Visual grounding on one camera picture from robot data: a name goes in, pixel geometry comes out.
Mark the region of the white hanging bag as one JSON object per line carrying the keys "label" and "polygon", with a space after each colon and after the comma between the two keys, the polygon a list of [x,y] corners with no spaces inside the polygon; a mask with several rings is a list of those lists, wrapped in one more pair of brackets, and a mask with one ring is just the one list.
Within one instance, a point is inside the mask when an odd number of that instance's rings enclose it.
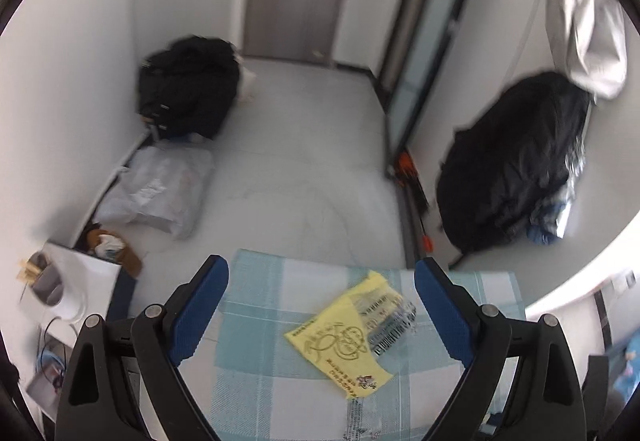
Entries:
{"label": "white hanging bag", "polygon": [[596,98],[623,90],[628,71],[624,10],[617,0],[547,0],[555,68]]}

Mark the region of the grey plastic parcel bag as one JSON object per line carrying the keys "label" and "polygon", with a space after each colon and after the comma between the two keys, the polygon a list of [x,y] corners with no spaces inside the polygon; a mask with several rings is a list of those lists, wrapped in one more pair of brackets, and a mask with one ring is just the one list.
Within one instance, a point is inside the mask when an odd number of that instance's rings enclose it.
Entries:
{"label": "grey plastic parcel bag", "polygon": [[205,146],[157,143],[137,150],[94,218],[101,223],[140,223],[185,239],[193,231],[214,171]]}

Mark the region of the glass sliding door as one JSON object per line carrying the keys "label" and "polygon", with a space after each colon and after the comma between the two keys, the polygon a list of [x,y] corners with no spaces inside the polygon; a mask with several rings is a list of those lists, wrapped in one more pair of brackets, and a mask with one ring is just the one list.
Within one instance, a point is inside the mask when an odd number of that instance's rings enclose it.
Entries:
{"label": "glass sliding door", "polygon": [[407,145],[456,34],[465,0],[400,0],[374,89],[385,111],[386,164]]}

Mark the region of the clear printed bread bag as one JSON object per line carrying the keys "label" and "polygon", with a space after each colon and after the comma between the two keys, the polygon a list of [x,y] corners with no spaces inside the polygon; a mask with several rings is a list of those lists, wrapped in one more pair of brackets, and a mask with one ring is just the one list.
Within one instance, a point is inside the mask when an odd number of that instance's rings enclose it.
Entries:
{"label": "clear printed bread bag", "polygon": [[355,300],[371,352],[379,357],[416,324],[416,306],[392,287],[367,291]]}

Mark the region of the silver folded umbrella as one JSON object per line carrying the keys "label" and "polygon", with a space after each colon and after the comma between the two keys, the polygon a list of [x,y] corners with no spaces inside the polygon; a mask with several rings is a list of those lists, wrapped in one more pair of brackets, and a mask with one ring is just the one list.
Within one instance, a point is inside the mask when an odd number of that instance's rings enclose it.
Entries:
{"label": "silver folded umbrella", "polygon": [[570,212],[576,200],[577,183],[585,169],[586,131],[577,137],[565,156],[567,177],[554,194],[539,203],[529,218],[526,236],[538,245],[551,245],[564,239]]}

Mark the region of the yellow wrapper with drawing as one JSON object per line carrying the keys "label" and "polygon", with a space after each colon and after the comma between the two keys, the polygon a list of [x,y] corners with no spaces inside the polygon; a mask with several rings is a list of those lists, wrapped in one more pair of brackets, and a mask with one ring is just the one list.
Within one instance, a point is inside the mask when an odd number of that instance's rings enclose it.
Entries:
{"label": "yellow wrapper with drawing", "polygon": [[393,378],[371,352],[355,307],[358,296],[384,287],[390,287],[387,279],[371,271],[326,309],[285,334],[294,349],[350,399],[368,397]]}

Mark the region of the black hanging jacket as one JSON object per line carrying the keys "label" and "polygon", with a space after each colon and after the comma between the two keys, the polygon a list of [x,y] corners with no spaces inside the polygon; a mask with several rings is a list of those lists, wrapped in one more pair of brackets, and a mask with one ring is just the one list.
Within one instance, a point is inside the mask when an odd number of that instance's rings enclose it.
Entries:
{"label": "black hanging jacket", "polygon": [[442,230],[464,256],[512,242],[570,172],[591,97],[561,73],[512,84],[454,135],[436,183]]}

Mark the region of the teal plaid tablecloth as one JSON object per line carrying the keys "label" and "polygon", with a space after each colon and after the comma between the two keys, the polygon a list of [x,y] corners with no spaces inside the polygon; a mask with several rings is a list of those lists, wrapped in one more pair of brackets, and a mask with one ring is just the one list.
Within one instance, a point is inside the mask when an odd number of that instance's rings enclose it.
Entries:
{"label": "teal plaid tablecloth", "polygon": [[393,313],[360,305],[370,329],[344,319],[294,335],[367,279],[363,267],[241,250],[194,356],[180,373],[224,440],[419,440],[463,374],[407,270],[384,279],[404,298]]}

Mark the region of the white side cabinet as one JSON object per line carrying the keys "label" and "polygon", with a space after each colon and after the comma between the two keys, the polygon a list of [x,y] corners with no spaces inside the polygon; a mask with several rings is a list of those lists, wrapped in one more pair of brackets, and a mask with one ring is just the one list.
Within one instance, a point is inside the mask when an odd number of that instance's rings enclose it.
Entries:
{"label": "white side cabinet", "polygon": [[55,307],[43,305],[25,284],[18,309],[38,327],[35,376],[26,392],[53,421],[82,325],[93,314],[127,317],[137,281],[118,263],[76,249],[47,242],[38,251],[46,253],[62,275],[62,301]]}

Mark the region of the orange black tool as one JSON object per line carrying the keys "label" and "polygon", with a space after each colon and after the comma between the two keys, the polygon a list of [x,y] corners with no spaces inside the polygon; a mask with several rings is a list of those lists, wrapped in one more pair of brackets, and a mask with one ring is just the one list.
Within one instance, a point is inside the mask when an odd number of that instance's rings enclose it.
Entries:
{"label": "orange black tool", "polygon": [[424,218],[430,210],[427,198],[424,194],[422,184],[419,179],[416,165],[413,163],[411,155],[407,151],[402,151],[395,164],[395,174],[399,183],[409,190],[413,200],[416,216],[421,228],[421,242],[425,253],[433,253],[434,245],[431,236],[427,233]]}

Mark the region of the black backpack on floor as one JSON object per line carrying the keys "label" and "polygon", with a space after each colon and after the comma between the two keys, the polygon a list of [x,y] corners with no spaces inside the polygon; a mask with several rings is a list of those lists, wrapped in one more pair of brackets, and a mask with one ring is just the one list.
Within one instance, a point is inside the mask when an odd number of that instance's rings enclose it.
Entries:
{"label": "black backpack on floor", "polygon": [[238,96],[240,77],[230,42],[181,38],[143,60],[137,113],[155,140],[214,138]]}

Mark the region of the grey chopstick holder cup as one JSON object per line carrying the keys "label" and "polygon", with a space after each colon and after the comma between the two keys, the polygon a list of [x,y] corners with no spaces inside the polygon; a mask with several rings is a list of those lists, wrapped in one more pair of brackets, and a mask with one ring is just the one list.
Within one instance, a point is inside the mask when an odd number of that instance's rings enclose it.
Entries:
{"label": "grey chopstick holder cup", "polygon": [[64,295],[64,284],[58,267],[43,251],[36,251],[21,262],[17,279],[32,289],[37,299],[48,307],[58,305]]}

